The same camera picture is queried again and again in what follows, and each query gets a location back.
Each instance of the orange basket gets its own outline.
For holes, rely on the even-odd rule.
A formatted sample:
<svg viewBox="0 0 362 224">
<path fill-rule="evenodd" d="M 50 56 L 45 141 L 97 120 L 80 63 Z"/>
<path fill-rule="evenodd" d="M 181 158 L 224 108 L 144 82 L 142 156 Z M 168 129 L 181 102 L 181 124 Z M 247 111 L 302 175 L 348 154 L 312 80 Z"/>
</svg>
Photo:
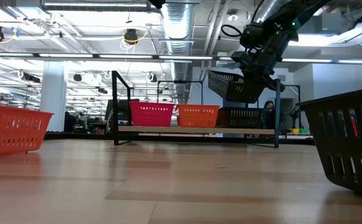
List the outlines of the orange basket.
<svg viewBox="0 0 362 224">
<path fill-rule="evenodd" d="M 38 150 L 52 115 L 0 106 L 0 155 Z"/>
<path fill-rule="evenodd" d="M 179 127 L 214 128 L 217 122 L 219 106 L 178 105 Z"/>
</svg>

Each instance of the basket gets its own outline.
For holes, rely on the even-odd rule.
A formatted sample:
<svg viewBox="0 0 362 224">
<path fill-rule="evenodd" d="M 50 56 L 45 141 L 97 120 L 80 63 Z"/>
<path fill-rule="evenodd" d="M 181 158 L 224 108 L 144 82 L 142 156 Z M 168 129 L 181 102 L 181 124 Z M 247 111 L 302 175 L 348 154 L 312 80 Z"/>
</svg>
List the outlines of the basket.
<svg viewBox="0 0 362 224">
<path fill-rule="evenodd" d="M 264 109 L 224 107 L 218 111 L 217 127 L 260 128 Z"/>
<path fill-rule="evenodd" d="M 264 85 L 245 83 L 242 76 L 217 71 L 208 71 L 208 87 L 227 101 L 255 103 Z"/>
<path fill-rule="evenodd" d="M 214 128 L 216 126 L 219 106 L 178 105 L 179 127 Z"/>
<path fill-rule="evenodd" d="M 52 115 L 0 106 L 0 155 L 38 150 Z"/>
<path fill-rule="evenodd" d="M 130 102 L 134 126 L 168 127 L 174 104 Z"/>
<path fill-rule="evenodd" d="M 328 180 L 362 195 L 362 90 L 298 105 Z"/>
</svg>

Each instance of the white column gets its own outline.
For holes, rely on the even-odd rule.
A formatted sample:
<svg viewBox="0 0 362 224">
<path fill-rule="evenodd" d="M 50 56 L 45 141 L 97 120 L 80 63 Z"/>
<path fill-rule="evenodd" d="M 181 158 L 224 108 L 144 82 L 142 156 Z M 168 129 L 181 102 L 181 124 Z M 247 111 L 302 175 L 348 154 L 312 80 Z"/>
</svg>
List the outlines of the white column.
<svg viewBox="0 0 362 224">
<path fill-rule="evenodd" d="M 50 119 L 48 131 L 64 130 L 67 74 L 65 62 L 45 62 L 44 64 L 40 110 L 54 113 Z"/>
</svg>

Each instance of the black basket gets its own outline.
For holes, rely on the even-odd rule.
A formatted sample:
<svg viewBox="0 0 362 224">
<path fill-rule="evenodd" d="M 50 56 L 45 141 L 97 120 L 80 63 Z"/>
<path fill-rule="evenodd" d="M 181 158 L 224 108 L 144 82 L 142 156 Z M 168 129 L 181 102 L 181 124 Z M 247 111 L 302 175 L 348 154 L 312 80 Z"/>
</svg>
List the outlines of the black basket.
<svg viewBox="0 0 362 224">
<path fill-rule="evenodd" d="M 242 76 L 217 71 L 208 71 L 208 87 L 227 101 L 255 103 L 265 86 L 245 83 Z"/>
<path fill-rule="evenodd" d="M 264 109 L 225 107 L 218 111 L 217 127 L 260 128 Z"/>
<path fill-rule="evenodd" d="M 300 103 L 325 174 L 362 195 L 362 90 Z"/>
</svg>

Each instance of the wooden floor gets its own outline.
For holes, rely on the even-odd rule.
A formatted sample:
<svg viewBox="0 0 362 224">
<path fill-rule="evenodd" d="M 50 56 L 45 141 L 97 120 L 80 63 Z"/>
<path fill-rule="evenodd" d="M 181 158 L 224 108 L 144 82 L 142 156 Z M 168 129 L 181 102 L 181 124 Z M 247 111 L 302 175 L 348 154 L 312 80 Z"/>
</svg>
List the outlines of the wooden floor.
<svg viewBox="0 0 362 224">
<path fill-rule="evenodd" d="M 362 223 L 312 146 L 46 141 L 0 157 L 0 223 Z"/>
</svg>

